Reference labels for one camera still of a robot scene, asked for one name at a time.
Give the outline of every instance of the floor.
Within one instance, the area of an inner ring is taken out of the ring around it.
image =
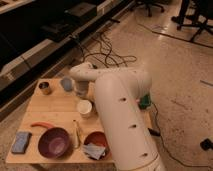
[[[213,49],[162,36],[151,31],[165,33],[181,39],[189,39],[194,29],[176,30],[170,17],[178,13],[180,2],[173,0],[165,5],[165,13],[153,8],[153,17],[148,18],[145,9],[125,13],[106,32],[113,50],[120,55],[134,55],[137,62],[129,66],[144,67],[152,75],[151,97],[159,110],[158,123],[164,144],[170,154],[185,165],[213,167],[213,151],[203,151],[199,144],[205,138],[213,140]],[[213,45],[213,37],[203,33],[197,42]],[[91,52],[98,49],[97,43],[86,44]],[[99,67],[97,60],[88,59]],[[67,74],[68,67],[56,77]],[[5,158],[29,100],[23,102],[9,117],[0,123],[0,170],[34,170],[29,165],[5,164]],[[154,120],[154,108],[149,109]],[[184,167],[173,160],[155,138],[159,153],[168,171],[207,171],[208,167]],[[52,170],[111,171],[113,165],[58,166]]]

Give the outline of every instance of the white cup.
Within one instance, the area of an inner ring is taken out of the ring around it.
[[[82,118],[89,118],[92,115],[92,103],[89,100],[80,100],[77,104],[77,111]]]

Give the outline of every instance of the office chair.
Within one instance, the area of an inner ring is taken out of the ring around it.
[[[149,17],[152,17],[151,6],[156,6],[161,8],[162,13],[165,11],[164,7],[155,3],[154,0],[135,0],[135,4],[130,8],[130,10],[133,11],[136,7],[141,5],[145,5],[146,9],[148,10]]]
[[[201,34],[203,30],[206,30],[211,35],[213,35],[213,25],[208,25],[208,20],[213,20],[213,0],[195,0],[196,11],[195,18],[202,15],[205,20],[204,22],[193,21],[192,24],[180,24],[177,29],[181,30],[182,27],[198,27],[197,32],[192,36],[190,42],[194,42],[197,35]]]

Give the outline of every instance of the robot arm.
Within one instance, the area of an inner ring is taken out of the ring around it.
[[[95,104],[117,169],[164,171],[136,103],[150,90],[149,74],[135,68],[93,69],[83,63],[72,68],[70,75],[77,93],[87,93],[85,85],[95,81]]]

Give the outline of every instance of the wooden table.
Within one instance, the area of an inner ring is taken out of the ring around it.
[[[34,122],[48,122],[57,127],[62,127],[69,132],[70,138],[72,139],[72,132],[74,130],[73,120],[77,120],[81,130],[81,142],[84,141],[89,133],[93,131],[103,131],[96,112],[93,112],[92,117],[88,119],[83,119],[80,116],[76,110],[76,105],[80,98],[75,96],[73,91],[65,92],[60,85],[60,79],[41,79],[39,80],[39,83],[42,81],[48,81],[50,83],[52,93],[50,95],[43,95],[38,86],[36,87],[26,109],[22,123],[18,129],[18,131],[29,131],[32,133],[26,153],[22,155],[14,155],[9,151],[6,163],[113,163],[111,156],[100,161],[94,161],[87,158],[82,151],[82,146],[75,149],[72,154],[69,154],[68,152],[68,155],[61,159],[47,159],[39,154],[37,149],[38,141],[45,129],[42,127],[31,127],[30,125]],[[90,84],[90,91],[88,93],[88,99],[90,100],[93,100],[92,88],[93,86]],[[143,111],[142,113],[147,126],[152,128],[149,113],[147,111]]]

